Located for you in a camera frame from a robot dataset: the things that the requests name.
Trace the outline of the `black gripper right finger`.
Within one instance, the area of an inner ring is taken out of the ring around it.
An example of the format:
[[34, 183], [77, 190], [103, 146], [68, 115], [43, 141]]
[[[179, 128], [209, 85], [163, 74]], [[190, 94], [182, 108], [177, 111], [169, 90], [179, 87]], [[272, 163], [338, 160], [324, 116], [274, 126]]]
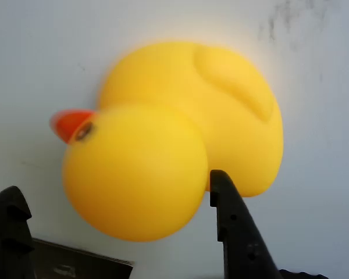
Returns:
[[282, 278], [245, 202], [222, 170], [210, 172], [210, 206], [216, 208], [223, 243], [224, 278]]

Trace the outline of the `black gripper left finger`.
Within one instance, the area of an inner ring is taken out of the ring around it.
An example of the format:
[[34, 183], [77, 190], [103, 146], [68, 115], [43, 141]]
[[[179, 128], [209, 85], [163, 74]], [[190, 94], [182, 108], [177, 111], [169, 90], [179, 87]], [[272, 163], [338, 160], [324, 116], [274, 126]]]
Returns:
[[0, 278], [34, 278], [30, 253], [33, 239], [27, 224], [29, 206], [21, 190], [10, 186], [0, 192]]

